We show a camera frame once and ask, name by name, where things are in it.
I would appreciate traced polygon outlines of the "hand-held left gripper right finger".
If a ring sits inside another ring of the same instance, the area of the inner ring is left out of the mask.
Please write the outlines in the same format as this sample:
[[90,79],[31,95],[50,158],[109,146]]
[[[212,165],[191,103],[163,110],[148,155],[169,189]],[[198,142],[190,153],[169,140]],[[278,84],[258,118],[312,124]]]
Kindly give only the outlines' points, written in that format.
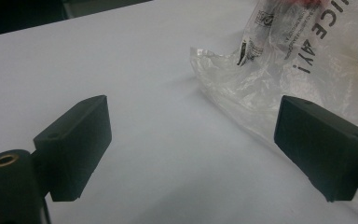
[[358,127],[313,102],[284,95],[274,142],[329,202],[358,190]]

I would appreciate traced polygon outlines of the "clear printed plastic bag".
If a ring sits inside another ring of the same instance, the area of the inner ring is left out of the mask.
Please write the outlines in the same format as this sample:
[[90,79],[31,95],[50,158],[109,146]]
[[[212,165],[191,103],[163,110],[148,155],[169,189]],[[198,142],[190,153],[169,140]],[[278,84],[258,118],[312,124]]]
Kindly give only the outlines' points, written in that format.
[[236,51],[190,59],[202,91],[267,144],[284,95],[358,126],[358,0],[259,0]]

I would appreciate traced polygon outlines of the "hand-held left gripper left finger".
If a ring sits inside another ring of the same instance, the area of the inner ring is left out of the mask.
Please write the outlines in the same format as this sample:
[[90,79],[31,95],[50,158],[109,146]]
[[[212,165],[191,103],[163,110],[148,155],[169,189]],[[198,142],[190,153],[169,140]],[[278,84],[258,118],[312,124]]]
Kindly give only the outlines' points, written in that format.
[[83,100],[34,138],[41,191],[55,202],[79,198],[112,141],[107,97]]

